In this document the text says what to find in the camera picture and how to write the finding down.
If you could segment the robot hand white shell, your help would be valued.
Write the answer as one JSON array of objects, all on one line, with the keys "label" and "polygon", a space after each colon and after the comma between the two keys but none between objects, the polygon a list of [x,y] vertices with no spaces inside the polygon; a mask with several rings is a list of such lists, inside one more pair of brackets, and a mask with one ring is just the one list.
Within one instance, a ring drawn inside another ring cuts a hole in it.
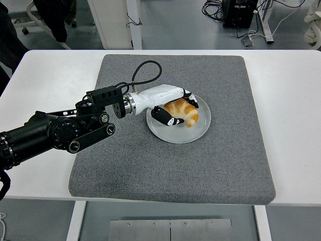
[{"label": "robot hand white shell", "polygon": [[180,87],[163,84],[139,94],[130,93],[127,99],[132,115],[138,115],[148,108],[151,116],[166,126],[185,123],[190,128],[199,119],[199,106],[195,96]]}]

